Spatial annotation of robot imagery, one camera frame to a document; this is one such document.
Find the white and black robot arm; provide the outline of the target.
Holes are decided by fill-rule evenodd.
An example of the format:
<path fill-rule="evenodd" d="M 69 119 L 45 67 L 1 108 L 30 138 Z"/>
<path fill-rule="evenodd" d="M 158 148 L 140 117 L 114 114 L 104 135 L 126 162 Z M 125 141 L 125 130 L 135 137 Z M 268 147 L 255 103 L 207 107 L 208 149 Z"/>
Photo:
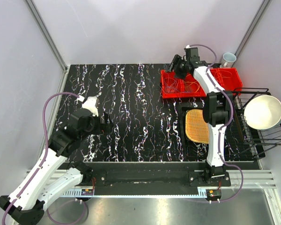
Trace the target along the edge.
<path fill-rule="evenodd" d="M 48 208 L 63 193 L 80 185 L 94 185 L 93 169 L 84 162 L 74 162 L 69 170 L 48 185 L 48 180 L 56 170 L 76 151 L 90 135 L 109 135 L 113 123 L 107 113 L 101 122 L 98 113 L 97 97 L 84 98 L 75 95 L 82 103 L 67 122 L 51 136 L 45 132 L 45 149 L 38 162 L 23 182 L 10 194 L 0 196 L 0 208 L 4 210 L 2 224 L 9 215 L 20 225 L 36 225 L 48 211 Z"/>

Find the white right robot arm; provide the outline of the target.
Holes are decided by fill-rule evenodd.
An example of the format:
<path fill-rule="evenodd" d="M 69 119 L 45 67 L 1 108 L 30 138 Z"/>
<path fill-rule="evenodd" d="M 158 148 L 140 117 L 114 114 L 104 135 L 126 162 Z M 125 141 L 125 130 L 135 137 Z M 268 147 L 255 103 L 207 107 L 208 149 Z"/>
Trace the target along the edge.
<path fill-rule="evenodd" d="M 208 154 L 203 180 L 209 186 L 222 185 L 226 178 L 224 160 L 224 136 L 226 127 L 233 119 L 233 93 L 226 91 L 212 76 L 210 68 L 199 57 L 198 47 L 205 45 L 187 45 L 184 48 L 185 58 L 175 55 L 168 67 L 177 78 L 185 79 L 187 74 L 199 83 L 206 94 L 203 107 L 203 119 L 207 123 L 209 132 Z"/>

